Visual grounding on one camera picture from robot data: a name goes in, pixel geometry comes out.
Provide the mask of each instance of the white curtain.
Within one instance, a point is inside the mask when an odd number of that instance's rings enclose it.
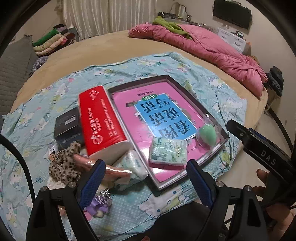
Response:
[[[81,39],[129,30],[152,22],[157,0],[63,0],[68,28],[76,27]]]

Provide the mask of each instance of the tile floor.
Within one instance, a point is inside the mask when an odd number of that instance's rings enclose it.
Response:
[[[274,119],[266,114],[262,114],[256,131],[275,143],[288,156],[291,155],[289,146]],[[257,178],[256,170],[258,168],[266,170],[252,157],[240,151],[234,160],[231,170],[219,177],[219,180],[223,181],[229,187],[236,188],[243,188],[247,184],[250,186],[263,186],[261,181]],[[232,216],[232,212],[233,206],[229,206],[226,219]]]

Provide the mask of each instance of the human hand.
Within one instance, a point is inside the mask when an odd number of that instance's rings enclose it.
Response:
[[[266,184],[268,173],[258,169],[257,176],[263,184]],[[253,191],[257,196],[263,197],[264,194],[264,187],[253,187]],[[277,224],[270,231],[269,239],[271,241],[278,241],[283,236],[285,231],[288,229],[289,225],[291,224],[294,215],[291,213],[290,209],[283,203],[275,203],[266,208],[268,215],[277,221]]]

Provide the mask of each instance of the red label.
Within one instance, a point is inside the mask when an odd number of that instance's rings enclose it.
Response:
[[[88,155],[127,140],[103,86],[79,94],[79,105]]]

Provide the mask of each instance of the folded clothes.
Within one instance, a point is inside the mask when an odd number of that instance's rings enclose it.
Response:
[[[188,32],[184,31],[175,22],[167,22],[162,17],[155,18],[152,25],[161,25],[174,34],[183,35],[185,38],[190,39],[190,35]]]
[[[65,29],[65,30],[63,30],[63,31],[61,32],[61,34],[64,35],[64,34],[67,33],[67,32],[68,32],[68,29]]]
[[[46,35],[44,35],[43,37],[41,37],[40,39],[38,39],[36,42],[33,43],[33,47],[39,46],[41,44],[44,44],[47,40],[49,40],[50,38],[52,38],[53,36],[55,36],[56,34],[58,34],[59,32],[57,31],[57,29],[53,29],[50,32],[48,32]]]
[[[65,27],[65,25],[60,23],[60,24],[54,26],[52,29],[55,29],[55,28],[58,29],[58,28],[61,28],[61,27]]]
[[[64,26],[64,27],[57,28],[57,31],[58,31],[59,33],[61,33],[61,32],[63,32],[63,31],[66,30],[66,29],[67,29],[67,27]]]
[[[284,89],[284,78],[283,78],[283,73],[279,68],[276,66],[273,66],[270,68],[270,74],[272,77],[276,80],[276,82],[279,84],[280,88],[283,90]]]
[[[61,44],[61,42],[64,40],[64,36],[60,37],[56,42],[54,42],[49,48],[36,53],[38,56],[42,56],[45,55],[51,51],[53,51],[57,46],[59,46]]]
[[[48,56],[43,56],[43,57],[38,58],[33,65],[33,68],[32,68],[31,73],[29,74],[29,77],[31,77],[32,74],[34,74],[42,65],[44,65],[45,62],[47,61],[47,59],[48,59]]]
[[[54,48],[53,50],[49,51],[48,53],[46,53],[46,55],[51,55],[52,53],[70,45],[70,44],[74,44],[76,42],[75,39],[75,34],[74,33],[65,33],[66,36],[64,36],[63,41],[61,42],[61,44],[59,46],[57,46],[56,48]]]
[[[55,36],[51,37],[49,40],[47,40],[45,43],[34,47],[34,51],[35,52],[41,52],[43,50],[46,50],[47,48],[49,48],[54,42],[56,42],[58,39],[60,39],[60,37],[62,37],[63,35],[61,33],[56,34]]]

